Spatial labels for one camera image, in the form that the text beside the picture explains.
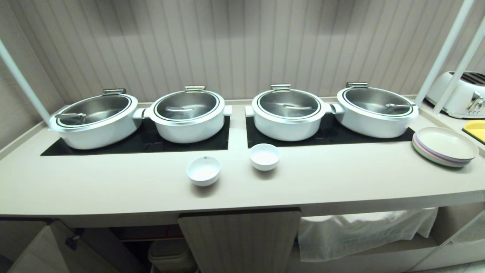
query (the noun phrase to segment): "stainless steel lid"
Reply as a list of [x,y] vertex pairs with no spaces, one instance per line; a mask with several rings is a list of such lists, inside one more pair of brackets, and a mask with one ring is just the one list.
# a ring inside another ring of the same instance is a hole
[[126,110],[131,100],[125,89],[105,89],[103,95],[73,104],[56,115],[56,123],[62,127],[88,126],[110,119]]
[[166,96],[155,105],[155,114],[171,121],[189,121],[210,114],[219,105],[219,99],[204,88],[187,86],[185,91]]
[[258,99],[258,106],[269,115],[284,119],[305,119],[318,113],[320,103],[306,92],[290,89],[290,85],[272,85]]
[[413,111],[415,104],[391,91],[367,87],[366,84],[349,85],[343,93],[350,104],[367,112],[385,116],[405,116]]

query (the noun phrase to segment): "white cloth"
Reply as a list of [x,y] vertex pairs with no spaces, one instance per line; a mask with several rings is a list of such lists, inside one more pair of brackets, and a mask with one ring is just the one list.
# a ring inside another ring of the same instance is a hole
[[438,208],[303,217],[298,230],[302,262],[325,262],[416,233],[428,238]]

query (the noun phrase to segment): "metal hinge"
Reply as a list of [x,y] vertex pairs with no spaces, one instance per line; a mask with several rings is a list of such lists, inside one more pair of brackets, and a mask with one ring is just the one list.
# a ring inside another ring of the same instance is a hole
[[271,85],[273,90],[289,90],[291,85]]
[[185,87],[185,91],[204,91],[206,89],[205,85],[189,85]]
[[368,83],[351,83],[351,82],[347,82],[347,84],[345,85],[345,87],[349,88],[368,88],[369,87],[369,84]]
[[84,228],[76,228],[74,232],[74,236],[69,237],[65,240],[65,244],[72,250],[76,250],[78,247],[78,241],[81,239],[82,234],[84,233]]
[[121,94],[126,94],[126,89],[124,88],[103,89],[103,96],[121,95]]

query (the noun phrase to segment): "induction cooktop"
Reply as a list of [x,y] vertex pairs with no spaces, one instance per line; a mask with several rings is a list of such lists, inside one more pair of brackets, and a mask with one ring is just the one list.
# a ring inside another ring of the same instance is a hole
[[320,128],[312,137],[300,141],[281,141],[270,138],[256,129],[254,117],[246,117],[247,147],[260,143],[269,143],[277,147],[356,144],[377,142],[412,141],[414,131],[408,128],[404,134],[394,138],[376,138],[356,133],[344,127],[334,115],[325,115],[320,121]]
[[90,155],[90,154],[133,154],[227,150],[230,117],[224,117],[224,126],[212,137],[196,143],[179,144],[163,139],[154,122],[145,119],[138,130],[129,137],[106,147],[92,150],[77,150],[69,147],[62,138],[58,139],[41,156]]

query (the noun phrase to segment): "wall panel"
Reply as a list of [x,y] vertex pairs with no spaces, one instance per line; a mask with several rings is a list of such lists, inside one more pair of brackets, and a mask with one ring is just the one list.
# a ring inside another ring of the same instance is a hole
[[[61,96],[141,101],[204,84],[249,99],[271,83],[320,96],[346,81],[416,94],[460,0],[10,0]],[[477,0],[443,71],[485,14]],[[485,46],[469,69],[485,72]]]
[[[64,105],[44,63],[30,47],[18,19],[6,1],[0,1],[0,38],[48,111]],[[0,59],[0,149],[42,119]]]

